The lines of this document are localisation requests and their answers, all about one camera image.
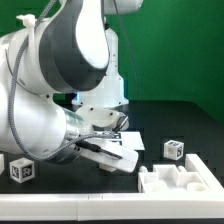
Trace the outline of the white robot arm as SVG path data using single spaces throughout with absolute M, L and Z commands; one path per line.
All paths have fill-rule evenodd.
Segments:
M 106 170 L 132 172 L 136 151 L 110 142 L 127 116 L 103 108 L 112 53 L 108 14 L 144 0 L 49 0 L 23 29 L 0 38 L 0 150 L 66 164 L 83 156 Z

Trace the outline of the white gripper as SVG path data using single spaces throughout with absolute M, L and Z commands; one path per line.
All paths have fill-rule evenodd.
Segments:
M 123 112 L 93 106 L 80 107 L 76 112 L 87 124 L 97 128 L 108 128 L 101 133 L 93 131 L 92 136 L 76 144 L 81 156 L 97 162 L 109 172 L 121 170 L 131 173 L 137 164 L 138 153 L 113 142 L 115 135 L 129 126 L 128 116 Z

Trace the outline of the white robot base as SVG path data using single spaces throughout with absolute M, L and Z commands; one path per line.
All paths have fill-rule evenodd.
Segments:
M 129 103 L 129 100 L 124 96 L 124 79 L 118 72 L 118 36 L 111 28 L 108 28 L 106 37 L 110 50 L 110 61 L 106 75 L 93 90 L 79 92 L 72 100 L 73 105 L 114 108 Z

